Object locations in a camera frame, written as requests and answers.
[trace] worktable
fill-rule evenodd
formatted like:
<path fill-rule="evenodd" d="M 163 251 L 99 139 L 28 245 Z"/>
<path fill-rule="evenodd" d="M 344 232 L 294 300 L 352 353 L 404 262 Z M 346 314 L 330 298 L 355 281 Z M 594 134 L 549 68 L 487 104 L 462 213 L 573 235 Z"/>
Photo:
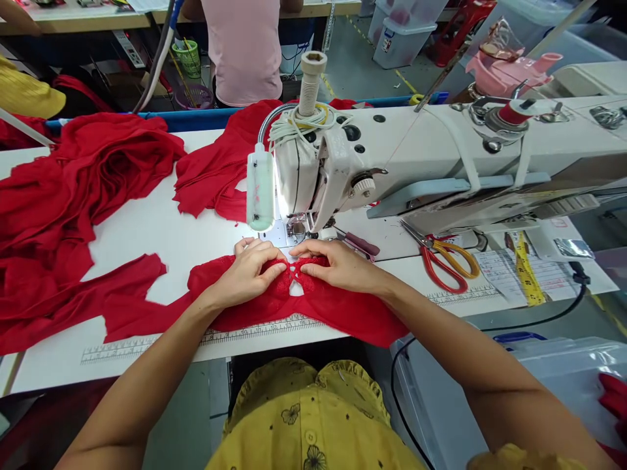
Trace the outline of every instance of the worktable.
<path fill-rule="evenodd" d="M 185 150 L 191 152 L 211 144 L 222 130 L 174 133 L 184 139 Z M 35 157 L 47 155 L 47 148 L 6 151 L 0 153 L 0 179 L 10 169 Z M 157 253 L 167 265 L 148 292 L 148 300 L 169 304 L 187 292 L 187 278 L 192 267 L 233 253 L 233 245 L 242 237 L 256 236 L 246 224 L 222 219 L 213 210 L 203 211 L 198 219 L 179 214 L 174 196 L 176 175 L 165 178 L 146 198 L 130 200 L 105 222 L 95 227 L 96 240 L 89 245 L 94 266 L 84 280 L 106 274 L 145 253 Z M 563 235 L 577 238 L 578 232 L 568 219 Z M 396 217 L 368 220 L 365 208 L 336 214 L 337 226 L 346 232 L 366 238 L 381 253 L 377 264 L 396 275 L 430 299 L 459 317 L 503 309 L 524 307 L 525 303 L 508 302 L 495 291 L 483 274 L 469 280 L 469 291 L 452 296 L 439 289 L 428 277 L 419 248 L 400 226 Z M 489 249 L 503 248 L 503 242 L 488 237 Z M 591 277 L 590 291 L 599 294 L 617 290 L 616 285 L 595 263 L 586 263 Z M 526 321 L 521 309 L 520 323 Z M 209 333 L 198 349 L 194 361 L 223 358 L 277 349 L 303 343 L 346 336 L 337 330 L 304 317 L 292 317 L 276 326 L 265 324 L 248 328 L 257 335 L 244 336 L 242 331 L 221 334 L 214 339 Z M 0 392 L 26 392 L 80 381 L 112 377 L 123 373 L 141 352 L 159 335 L 103 345 L 105 322 L 97 317 L 60 332 L 24 353 L 11 354 L 0 363 Z"/>
<path fill-rule="evenodd" d="M 111 29 L 136 29 L 150 26 L 147 15 L 136 12 L 118 12 L 114 5 L 100 7 L 81 7 L 76 0 L 65 0 L 66 5 L 54 8 L 41 8 L 34 2 L 26 7 L 26 11 L 37 22 L 44 34 L 51 33 L 81 33 L 89 31 L 108 31 Z M 335 15 L 352 15 L 359 12 L 359 0 L 337 0 Z M 331 2 L 322 0 L 304 0 L 304 7 L 300 13 L 281 13 L 281 18 L 318 18 L 328 17 L 331 12 Z M 165 11 L 153 12 L 155 21 L 163 24 Z M 188 22 L 179 16 L 180 23 Z M 20 35 L 13 26 L 8 25 L 0 18 L 0 36 Z"/>

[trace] red-handled scissors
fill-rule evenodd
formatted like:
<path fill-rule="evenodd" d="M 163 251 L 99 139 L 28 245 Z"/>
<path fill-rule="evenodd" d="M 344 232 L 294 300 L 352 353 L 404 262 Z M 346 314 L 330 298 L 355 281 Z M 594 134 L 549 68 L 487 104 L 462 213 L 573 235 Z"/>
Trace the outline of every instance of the red-handled scissors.
<path fill-rule="evenodd" d="M 425 262 L 425 269 L 429 277 L 435 284 L 437 284 L 441 289 L 450 292 L 451 294 L 463 294 L 468 290 L 468 283 L 466 279 L 475 279 L 479 277 L 481 273 L 481 268 L 479 267 L 479 263 L 475 259 L 475 257 L 466 251 L 465 249 L 453 245 L 452 243 L 446 243 L 440 240 L 432 240 L 430 238 L 424 237 L 420 235 L 414 228 L 409 225 L 407 222 L 401 220 L 400 221 L 405 230 L 411 235 L 411 237 L 418 242 L 420 245 L 420 254 L 423 257 Z M 439 254 L 441 254 L 446 261 L 450 264 L 446 264 L 444 261 L 440 260 L 436 256 L 436 254 L 432 251 L 435 250 Z M 464 259 L 468 262 L 470 266 L 470 272 L 466 271 L 450 254 L 450 251 L 454 251 L 459 253 L 464 257 Z M 444 281 L 442 281 L 436 272 L 433 269 L 433 264 L 437 264 L 443 271 L 447 272 L 458 284 L 458 288 L 450 287 L 446 285 Z"/>

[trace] yellow measuring tape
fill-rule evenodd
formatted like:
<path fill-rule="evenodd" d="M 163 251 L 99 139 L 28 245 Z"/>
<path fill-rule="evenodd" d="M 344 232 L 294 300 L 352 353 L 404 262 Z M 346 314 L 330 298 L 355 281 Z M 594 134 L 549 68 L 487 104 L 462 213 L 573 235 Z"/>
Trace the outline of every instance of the yellow measuring tape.
<path fill-rule="evenodd" d="M 527 305 L 534 307 L 544 304 L 546 299 L 540 288 L 540 284 L 534 275 L 534 270 L 527 257 L 527 249 L 524 241 L 524 232 L 518 232 L 518 242 L 513 243 L 516 254 L 516 274 L 521 282 L 522 291 L 527 299 Z"/>

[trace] woman's left hand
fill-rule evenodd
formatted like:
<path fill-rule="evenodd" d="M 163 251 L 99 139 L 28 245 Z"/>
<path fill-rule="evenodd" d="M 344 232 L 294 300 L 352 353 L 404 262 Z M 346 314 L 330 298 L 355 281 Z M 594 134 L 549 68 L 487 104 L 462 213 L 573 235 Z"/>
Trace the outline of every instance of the woman's left hand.
<path fill-rule="evenodd" d="M 235 262 L 217 283 L 209 286 L 198 298 L 213 308 L 222 310 L 243 304 L 262 295 L 270 284 L 281 274 L 287 265 L 280 263 L 261 273 L 268 261 L 286 257 L 272 245 L 258 238 L 244 238 L 235 245 Z"/>

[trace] yellow fabric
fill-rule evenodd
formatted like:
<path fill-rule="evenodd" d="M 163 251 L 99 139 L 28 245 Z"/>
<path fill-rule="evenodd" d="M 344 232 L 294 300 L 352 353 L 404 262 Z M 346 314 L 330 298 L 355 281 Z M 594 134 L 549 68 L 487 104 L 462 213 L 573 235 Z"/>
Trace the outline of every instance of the yellow fabric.
<path fill-rule="evenodd" d="M 341 360 L 320 372 L 296 358 L 255 370 L 224 425 L 206 470 L 415 469 L 422 463 L 390 427 L 379 384 Z M 468 470 L 585 470 L 576 462 L 507 445 Z"/>
<path fill-rule="evenodd" d="M 0 108 L 11 114 L 50 119 L 65 106 L 65 95 L 20 72 L 0 55 Z"/>

